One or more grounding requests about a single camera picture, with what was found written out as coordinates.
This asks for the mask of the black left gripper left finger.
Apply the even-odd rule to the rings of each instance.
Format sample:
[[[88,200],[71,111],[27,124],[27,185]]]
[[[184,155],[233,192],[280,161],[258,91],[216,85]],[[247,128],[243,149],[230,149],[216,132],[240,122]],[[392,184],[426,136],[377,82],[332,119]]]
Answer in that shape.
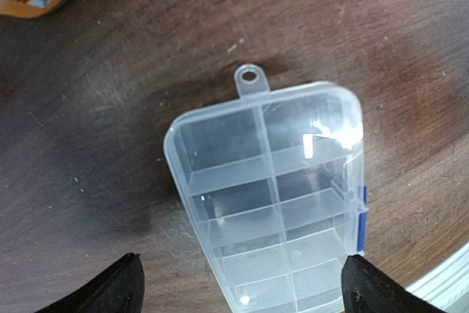
[[[39,310],[50,312],[141,312],[145,277],[138,254],[127,253],[76,291]]]

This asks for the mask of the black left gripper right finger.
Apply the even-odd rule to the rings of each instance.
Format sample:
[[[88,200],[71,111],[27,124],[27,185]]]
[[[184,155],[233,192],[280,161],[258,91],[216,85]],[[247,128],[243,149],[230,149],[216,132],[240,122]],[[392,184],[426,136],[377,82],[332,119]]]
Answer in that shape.
[[[442,311],[409,293],[358,254],[348,256],[345,261],[341,291],[346,313]]]

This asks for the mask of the clear plastic pill organizer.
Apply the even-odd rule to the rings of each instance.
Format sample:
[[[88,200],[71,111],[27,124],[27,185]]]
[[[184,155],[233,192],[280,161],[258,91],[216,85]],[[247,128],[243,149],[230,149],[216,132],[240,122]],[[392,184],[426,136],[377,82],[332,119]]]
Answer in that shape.
[[[238,97],[170,125],[163,150],[233,312],[342,312],[341,270],[368,212],[363,114],[327,81],[272,90],[237,68]]]

